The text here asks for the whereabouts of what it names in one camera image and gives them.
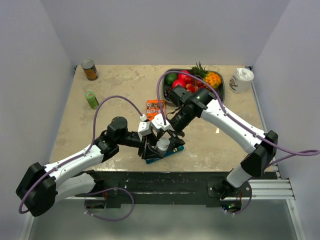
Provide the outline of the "teal weekly pill organizer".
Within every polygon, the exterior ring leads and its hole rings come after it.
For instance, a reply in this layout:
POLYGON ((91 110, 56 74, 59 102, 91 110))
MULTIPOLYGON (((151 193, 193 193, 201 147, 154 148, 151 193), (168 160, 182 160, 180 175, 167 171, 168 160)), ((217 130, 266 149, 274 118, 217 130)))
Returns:
POLYGON ((181 152, 181 151, 183 151, 184 149, 185 149, 184 146, 179 146, 179 147, 177 147, 177 148, 174 148, 172 151, 166 152, 162 158, 156 157, 156 158, 146 159, 145 162, 146 162, 147 164, 151 164, 151 163, 154 163, 154 162, 156 162, 156 161, 158 161, 158 160, 161 160, 161 159, 163 159, 163 158, 166 158, 166 157, 169 157, 169 156, 171 156, 171 155, 173 155, 173 154, 176 154, 176 153, 178 153, 178 152, 181 152))

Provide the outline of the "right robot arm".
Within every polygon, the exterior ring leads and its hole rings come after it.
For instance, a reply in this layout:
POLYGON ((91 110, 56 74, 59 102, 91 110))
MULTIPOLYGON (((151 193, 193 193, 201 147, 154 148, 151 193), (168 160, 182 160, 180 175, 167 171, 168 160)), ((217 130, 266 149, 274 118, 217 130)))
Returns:
POLYGON ((220 128, 246 152, 247 156, 242 162, 215 186, 216 191, 235 196, 246 181, 260 177, 276 155, 278 135, 274 131, 266 133, 249 124, 225 108, 211 91, 201 88, 190 93, 177 86, 171 90, 169 98, 180 109, 170 120, 159 113, 151 121, 155 129, 183 135, 184 128, 194 118, 201 118, 220 128))

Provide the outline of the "white pill bottle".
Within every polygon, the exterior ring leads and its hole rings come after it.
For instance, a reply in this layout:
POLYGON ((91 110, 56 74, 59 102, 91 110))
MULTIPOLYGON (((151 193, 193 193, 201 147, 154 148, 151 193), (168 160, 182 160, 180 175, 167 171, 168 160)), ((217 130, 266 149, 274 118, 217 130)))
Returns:
POLYGON ((154 149, 159 153, 165 153, 169 145, 170 145, 170 140, 166 137, 162 137, 157 141, 154 149))

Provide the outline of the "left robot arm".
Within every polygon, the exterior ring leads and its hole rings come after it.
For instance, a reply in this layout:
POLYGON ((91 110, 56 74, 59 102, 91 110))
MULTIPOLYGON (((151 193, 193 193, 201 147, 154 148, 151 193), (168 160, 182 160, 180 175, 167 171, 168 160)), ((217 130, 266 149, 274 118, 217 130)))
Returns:
POLYGON ((171 142, 163 135, 171 129, 171 124, 161 115, 152 121, 144 116, 140 120, 138 130, 129 131, 128 121, 117 116, 81 151, 55 163, 41 165, 36 162, 30 165, 15 190, 21 200, 19 213, 30 212, 38 217, 59 200, 87 193, 99 196, 104 184, 86 173, 85 169, 114 157, 120 145, 137 148, 138 156, 147 164, 164 158, 171 142))

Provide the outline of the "white bottle cap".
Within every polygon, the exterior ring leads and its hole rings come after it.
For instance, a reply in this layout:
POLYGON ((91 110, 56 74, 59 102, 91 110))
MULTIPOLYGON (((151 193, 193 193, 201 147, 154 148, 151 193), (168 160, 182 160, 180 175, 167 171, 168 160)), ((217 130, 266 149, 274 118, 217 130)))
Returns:
POLYGON ((162 137, 157 143, 157 146, 159 148, 168 148, 169 145, 170 145, 170 140, 166 137, 162 137))

